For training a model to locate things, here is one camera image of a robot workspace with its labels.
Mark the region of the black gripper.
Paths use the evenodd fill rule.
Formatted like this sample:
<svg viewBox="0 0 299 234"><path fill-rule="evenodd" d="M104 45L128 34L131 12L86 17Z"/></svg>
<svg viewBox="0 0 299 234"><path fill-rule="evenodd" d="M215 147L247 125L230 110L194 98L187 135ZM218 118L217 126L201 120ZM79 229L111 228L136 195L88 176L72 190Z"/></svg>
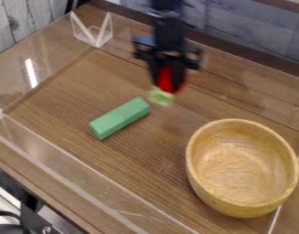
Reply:
<svg viewBox="0 0 299 234"><path fill-rule="evenodd" d="M201 69L205 51L186 38L185 22L189 3L185 0L150 0L148 12L151 34L132 36L136 59L148 61L152 84L159 86L159 60L178 59L173 67L173 91L179 92L186 82L186 68Z"/></svg>

